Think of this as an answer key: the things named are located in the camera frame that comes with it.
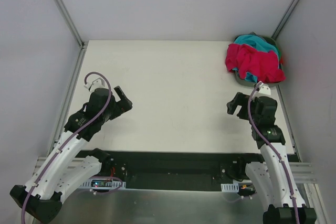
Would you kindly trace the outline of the pink t shirt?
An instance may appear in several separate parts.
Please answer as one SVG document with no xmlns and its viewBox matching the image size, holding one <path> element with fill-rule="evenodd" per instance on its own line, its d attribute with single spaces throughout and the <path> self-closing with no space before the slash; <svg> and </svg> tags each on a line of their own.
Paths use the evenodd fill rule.
<svg viewBox="0 0 336 224">
<path fill-rule="evenodd" d="M 246 44 L 229 44 L 225 65 L 227 71 L 236 72 L 242 80 L 253 83 L 278 83 L 286 79 L 274 51 L 258 51 Z"/>
</svg>

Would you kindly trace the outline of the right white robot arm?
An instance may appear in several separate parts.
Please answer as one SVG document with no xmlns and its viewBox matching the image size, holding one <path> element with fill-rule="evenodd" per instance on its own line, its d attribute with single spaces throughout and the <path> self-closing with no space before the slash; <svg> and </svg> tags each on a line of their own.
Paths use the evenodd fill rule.
<svg viewBox="0 0 336 224">
<path fill-rule="evenodd" d="M 264 159 L 244 161 L 236 166 L 242 179 L 250 179 L 262 201 L 263 223 L 315 223 L 316 211 L 301 196 L 290 169 L 285 138 L 275 124 L 276 100 L 260 96 L 251 98 L 241 92 L 227 103 L 227 113 L 249 121 L 251 134 Z"/>
</svg>

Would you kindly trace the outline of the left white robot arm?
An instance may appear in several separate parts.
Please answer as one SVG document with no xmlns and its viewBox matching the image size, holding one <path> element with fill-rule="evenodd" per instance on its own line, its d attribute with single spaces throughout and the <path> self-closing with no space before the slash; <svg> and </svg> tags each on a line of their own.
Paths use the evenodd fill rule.
<svg viewBox="0 0 336 224">
<path fill-rule="evenodd" d="M 95 148 L 71 171 L 68 166 L 76 155 L 92 140 L 102 126 L 132 109 L 132 102 L 122 89 L 114 88 L 119 97 L 115 100 L 111 90 L 91 87 L 89 101 L 71 115 L 60 139 L 39 170 L 24 185 L 15 185 L 10 196 L 22 209 L 22 218 L 30 214 L 41 223 L 50 223 L 60 212 L 65 200 L 84 182 L 96 179 L 94 193 L 103 186 L 116 183 L 109 191 L 120 189 L 125 183 L 125 164 L 107 152 Z"/>
</svg>

